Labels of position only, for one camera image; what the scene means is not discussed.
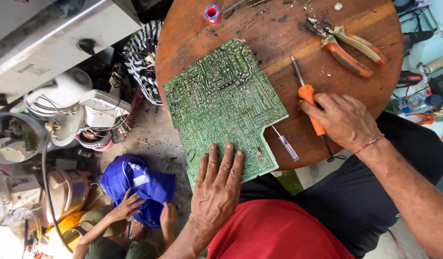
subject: round wooden table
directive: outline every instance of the round wooden table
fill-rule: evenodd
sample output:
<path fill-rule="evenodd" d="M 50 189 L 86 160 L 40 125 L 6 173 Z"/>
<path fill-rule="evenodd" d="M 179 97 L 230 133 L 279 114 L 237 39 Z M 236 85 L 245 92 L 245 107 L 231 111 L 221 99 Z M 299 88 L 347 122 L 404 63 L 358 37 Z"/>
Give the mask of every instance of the round wooden table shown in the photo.
<path fill-rule="evenodd" d="M 245 39 L 248 46 L 258 52 L 257 56 L 263 60 L 260 67 L 289 113 L 289 117 L 275 127 L 297 152 L 298 162 L 292 160 L 271 127 L 264 133 L 279 164 L 278 170 L 312 165 L 328 157 L 310 118 L 298 111 L 300 83 L 289 51 L 297 59 L 305 82 L 313 85 L 317 93 L 349 94 L 363 102 L 375 118 L 381 114 L 397 83 L 404 59 L 401 26 L 390 0 L 340 0 L 343 8 L 339 11 L 334 9 L 335 0 L 311 0 L 310 3 L 296 0 L 291 4 L 270 0 L 250 8 L 247 8 L 250 5 L 247 0 L 219 24 L 209 25 L 205 20 L 204 10 L 208 5 L 218 5 L 223 12 L 237 1 L 173 2 L 162 27 L 156 56 L 156 78 L 163 101 L 162 86 L 168 80 L 230 38 L 237 37 Z M 378 47 L 385 54 L 387 65 L 380 67 L 339 41 L 344 50 L 374 72 L 371 78 L 353 74 L 327 49 L 321 49 L 321 37 L 299 30 L 305 29 L 306 15 L 316 15 L 319 19 L 324 15 L 330 23 L 344 25 L 348 32 Z M 334 153 L 343 149 L 329 142 Z"/>

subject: solder wire spool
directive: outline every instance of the solder wire spool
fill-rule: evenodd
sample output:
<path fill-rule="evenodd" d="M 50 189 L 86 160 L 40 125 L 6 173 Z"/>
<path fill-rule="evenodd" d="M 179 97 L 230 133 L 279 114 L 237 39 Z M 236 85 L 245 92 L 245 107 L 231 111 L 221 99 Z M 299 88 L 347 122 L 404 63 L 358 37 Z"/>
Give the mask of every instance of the solder wire spool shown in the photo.
<path fill-rule="evenodd" d="M 220 15 L 220 9 L 216 5 L 208 6 L 204 11 L 205 19 L 209 24 L 217 24 L 222 17 Z"/>

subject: red string bracelet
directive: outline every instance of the red string bracelet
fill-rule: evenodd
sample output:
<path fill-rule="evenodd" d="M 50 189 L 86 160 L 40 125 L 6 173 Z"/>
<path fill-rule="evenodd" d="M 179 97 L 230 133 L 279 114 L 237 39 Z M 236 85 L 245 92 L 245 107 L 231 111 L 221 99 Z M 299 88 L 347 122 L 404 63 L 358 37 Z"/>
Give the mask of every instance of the red string bracelet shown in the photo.
<path fill-rule="evenodd" d="M 365 144 L 362 148 L 356 150 L 355 152 L 353 152 L 353 155 L 356 155 L 356 153 L 361 152 L 362 150 L 364 150 L 366 147 L 370 146 L 372 143 L 374 143 L 375 141 L 383 138 L 385 136 L 385 134 L 381 134 L 380 136 L 374 138 L 371 142 Z"/>

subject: green circuit board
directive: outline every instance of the green circuit board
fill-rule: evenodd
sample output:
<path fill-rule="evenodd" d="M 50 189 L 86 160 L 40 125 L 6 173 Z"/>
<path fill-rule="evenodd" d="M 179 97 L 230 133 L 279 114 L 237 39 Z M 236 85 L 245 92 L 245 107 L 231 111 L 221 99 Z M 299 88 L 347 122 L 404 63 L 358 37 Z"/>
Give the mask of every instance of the green circuit board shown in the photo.
<path fill-rule="evenodd" d="M 164 85 L 167 106 L 188 161 L 191 188 L 209 144 L 232 142 L 245 153 L 241 182 L 278 168 L 263 137 L 288 113 L 252 50 L 232 38 Z"/>

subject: blue bag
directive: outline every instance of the blue bag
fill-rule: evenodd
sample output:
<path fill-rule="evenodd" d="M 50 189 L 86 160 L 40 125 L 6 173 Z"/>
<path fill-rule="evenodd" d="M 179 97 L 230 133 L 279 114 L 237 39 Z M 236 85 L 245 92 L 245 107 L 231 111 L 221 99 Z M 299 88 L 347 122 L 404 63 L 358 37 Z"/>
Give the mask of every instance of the blue bag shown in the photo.
<path fill-rule="evenodd" d="M 148 168 L 146 160 L 137 155 L 117 156 L 109 163 L 100 178 L 100 184 L 113 199 L 114 207 L 121 203 L 127 189 L 129 196 L 138 193 L 146 202 L 133 216 L 140 223 L 160 228 L 159 220 L 165 201 L 172 202 L 175 191 L 175 174 L 166 174 Z"/>

